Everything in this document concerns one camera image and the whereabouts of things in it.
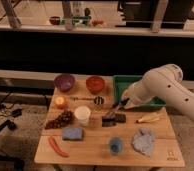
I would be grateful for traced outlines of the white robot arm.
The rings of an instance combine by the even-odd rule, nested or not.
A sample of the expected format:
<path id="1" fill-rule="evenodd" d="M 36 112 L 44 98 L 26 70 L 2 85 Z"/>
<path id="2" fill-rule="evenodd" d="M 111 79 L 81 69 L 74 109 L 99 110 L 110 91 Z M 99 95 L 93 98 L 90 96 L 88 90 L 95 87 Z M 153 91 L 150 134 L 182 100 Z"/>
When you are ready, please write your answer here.
<path id="1" fill-rule="evenodd" d="M 138 107 L 158 97 L 194 122 L 194 93 L 181 84 L 182 79 L 182 69 L 175 64 L 151 69 L 123 91 L 121 99 L 127 100 L 124 108 Z"/>

